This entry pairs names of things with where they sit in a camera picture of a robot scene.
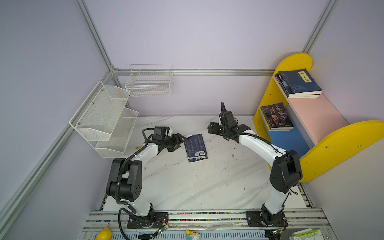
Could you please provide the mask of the blue book front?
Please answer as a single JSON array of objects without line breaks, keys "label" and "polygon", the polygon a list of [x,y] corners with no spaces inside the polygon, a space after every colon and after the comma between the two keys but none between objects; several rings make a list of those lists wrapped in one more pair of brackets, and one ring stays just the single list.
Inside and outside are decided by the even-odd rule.
[{"label": "blue book front", "polygon": [[285,81],[294,94],[322,94],[323,90],[312,78],[306,69],[296,71],[279,71],[283,81]]}]

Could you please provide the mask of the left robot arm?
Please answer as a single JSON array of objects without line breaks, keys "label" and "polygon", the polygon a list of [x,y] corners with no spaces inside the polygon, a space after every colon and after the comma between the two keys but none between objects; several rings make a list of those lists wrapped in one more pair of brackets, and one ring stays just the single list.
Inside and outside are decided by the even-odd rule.
[{"label": "left robot arm", "polygon": [[173,153],[188,138],[172,133],[169,127],[155,126],[142,130],[144,145],[127,158],[116,158],[112,162],[107,187],[107,196],[122,206],[118,212],[119,227],[122,213],[129,216],[128,228],[150,228],[155,224],[153,204],[142,194],[143,165],[163,150]]}]

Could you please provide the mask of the blue book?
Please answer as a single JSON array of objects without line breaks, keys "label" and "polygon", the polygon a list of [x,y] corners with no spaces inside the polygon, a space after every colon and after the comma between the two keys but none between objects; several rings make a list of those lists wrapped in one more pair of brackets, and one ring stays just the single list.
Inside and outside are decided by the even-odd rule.
[{"label": "blue book", "polygon": [[283,81],[285,81],[294,94],[322,94],[323,90],[312,78],[306,69],[296,71],[279,71]]},{"label": "blue book", "polygon": [[208,159],[208,153],[202,134],[192,135],[184,142],[189,163]]}]

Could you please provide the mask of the purple old man book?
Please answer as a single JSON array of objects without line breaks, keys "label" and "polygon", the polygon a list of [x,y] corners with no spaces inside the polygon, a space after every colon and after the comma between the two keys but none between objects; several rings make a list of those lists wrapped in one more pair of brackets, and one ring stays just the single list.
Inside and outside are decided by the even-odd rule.
[{"label": "purple old man book", "polygon": [[262,106],[261,114],[270,131],[290,131],[294,128],[294,124],[283,103]]}]

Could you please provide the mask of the black book with barcode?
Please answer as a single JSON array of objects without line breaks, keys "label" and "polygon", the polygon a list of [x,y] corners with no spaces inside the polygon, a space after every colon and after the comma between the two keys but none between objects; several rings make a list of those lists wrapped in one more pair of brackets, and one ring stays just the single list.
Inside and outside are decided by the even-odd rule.
[{"label": "black book with barcode", "polygon": [[294,94],[288,84],[282,80],[279,74],[275,74],[274,78],[278,81],[279,85],[282,87],[283,92],[287,98],[291,99],[317,99],[320,94]]}]

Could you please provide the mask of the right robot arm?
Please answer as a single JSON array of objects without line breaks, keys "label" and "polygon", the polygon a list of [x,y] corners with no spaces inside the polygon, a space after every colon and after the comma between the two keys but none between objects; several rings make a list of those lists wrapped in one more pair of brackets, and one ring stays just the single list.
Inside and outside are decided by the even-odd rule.
[{"label": "right robot arm", "polygon": [[219,123],[210,122],[208,133],[235,141],[264,159],[272,167],[269,182],[272,185],[266,202],[261,207],[257,223],[270,227],[283,219],[288,197],[298,193],[293,191],[303,178],[300,158],[294,150],[284,150],[258,136],[245,124],[239,124],[233,113],[221,103]]}]

